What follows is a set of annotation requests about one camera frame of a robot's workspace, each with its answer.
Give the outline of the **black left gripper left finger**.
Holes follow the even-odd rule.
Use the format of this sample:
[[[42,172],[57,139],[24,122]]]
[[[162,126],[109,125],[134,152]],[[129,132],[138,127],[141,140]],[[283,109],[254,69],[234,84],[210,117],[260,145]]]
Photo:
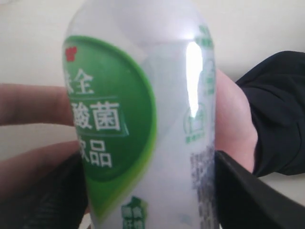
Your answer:
[[[75,153],[33,186],[0,204],[2,229],[77,229],[88,206],[81,156]]]

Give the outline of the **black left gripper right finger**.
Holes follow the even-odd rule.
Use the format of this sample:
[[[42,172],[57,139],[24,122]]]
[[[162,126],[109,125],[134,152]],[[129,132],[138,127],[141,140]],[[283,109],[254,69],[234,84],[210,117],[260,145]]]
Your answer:
[[[224,229],[304,229],[305,208],[215,152],[217,214]]]

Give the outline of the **person's open bare hand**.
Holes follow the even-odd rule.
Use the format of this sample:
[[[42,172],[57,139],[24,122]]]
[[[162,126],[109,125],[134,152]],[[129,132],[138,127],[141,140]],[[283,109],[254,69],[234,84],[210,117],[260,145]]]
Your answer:
[[[246,95],[222,71],[216,73],[215,148],[253,172],[258,133]],[[10,156],[0,162],[0,199],[29,188],[79,149],[79,143],[44,124],[72,126],[65,88],[3,83],[0,86],[0,150]],[[18,126],[18,133],[9,131]]]

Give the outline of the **black sleeved forearm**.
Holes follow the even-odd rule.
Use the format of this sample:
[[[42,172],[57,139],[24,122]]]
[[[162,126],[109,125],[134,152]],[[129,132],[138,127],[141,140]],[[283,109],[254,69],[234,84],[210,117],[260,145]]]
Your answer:
[[[266,58],[237,85],[245,93],[258,133],[253,174],[305,172],[305,54],[282,51]]]

